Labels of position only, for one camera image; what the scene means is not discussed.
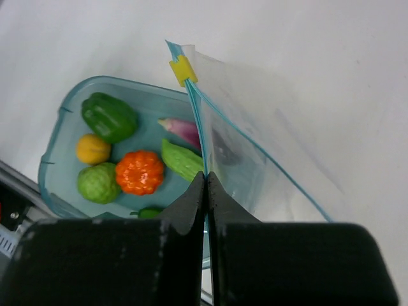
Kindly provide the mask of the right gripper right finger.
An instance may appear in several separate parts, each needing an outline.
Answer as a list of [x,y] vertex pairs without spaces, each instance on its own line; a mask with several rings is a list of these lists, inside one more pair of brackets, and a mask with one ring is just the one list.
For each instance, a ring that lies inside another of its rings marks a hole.
[[379,247],[351,223],[261,222],[207,177],[215,305],[398,305]]

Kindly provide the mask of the green bell pepper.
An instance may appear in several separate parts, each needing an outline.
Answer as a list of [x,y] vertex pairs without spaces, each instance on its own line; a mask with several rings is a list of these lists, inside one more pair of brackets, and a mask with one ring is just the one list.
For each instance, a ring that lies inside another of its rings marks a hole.
[[82,118],[107,143],[119,143],[136,132],[137,113],[125,101],[95,92],[82,102]]

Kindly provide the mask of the yellow round fruit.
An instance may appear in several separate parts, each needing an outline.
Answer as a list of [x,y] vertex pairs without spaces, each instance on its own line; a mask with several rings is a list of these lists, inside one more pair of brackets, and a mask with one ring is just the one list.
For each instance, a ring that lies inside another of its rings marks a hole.
[[95,134],[83,135],[76,145],[76,157],[84,164],[97,165],[109,160],[112,146]]

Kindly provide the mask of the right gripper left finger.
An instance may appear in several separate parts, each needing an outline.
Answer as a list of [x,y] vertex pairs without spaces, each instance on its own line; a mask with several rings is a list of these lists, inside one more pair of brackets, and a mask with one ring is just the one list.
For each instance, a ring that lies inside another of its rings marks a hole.
[[199,305],[205,178],[153,219],[44,219],[23,234],[2,305]]

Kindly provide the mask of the light green bitter gourd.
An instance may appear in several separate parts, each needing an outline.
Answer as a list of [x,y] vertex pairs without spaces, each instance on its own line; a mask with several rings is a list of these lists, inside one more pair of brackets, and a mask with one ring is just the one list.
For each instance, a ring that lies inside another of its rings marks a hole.
[[192,182],[198,172],[204,172],[203,160],[199,155],[171,143],[166,138],[161,141],[161,157],[172,172],[188,182]]

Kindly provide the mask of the clear zip top bag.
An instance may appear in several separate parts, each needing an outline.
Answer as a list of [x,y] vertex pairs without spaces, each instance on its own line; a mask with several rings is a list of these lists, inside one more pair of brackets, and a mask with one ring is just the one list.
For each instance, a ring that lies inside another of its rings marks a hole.
[[295,97],[283,79],[227,63],[193,45],[168,42],[186,88],[203,163],[224,190],[263,222],[341,222],[344,190],[301,134]]

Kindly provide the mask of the light green custard apple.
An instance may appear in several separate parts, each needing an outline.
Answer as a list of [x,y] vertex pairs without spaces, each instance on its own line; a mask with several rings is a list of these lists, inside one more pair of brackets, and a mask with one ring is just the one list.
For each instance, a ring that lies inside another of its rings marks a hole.
[[77,177],[77,189],[83,198],[97,204],[108,204],[120,195],[116,181],[116,164],[105,162],[81,170]]

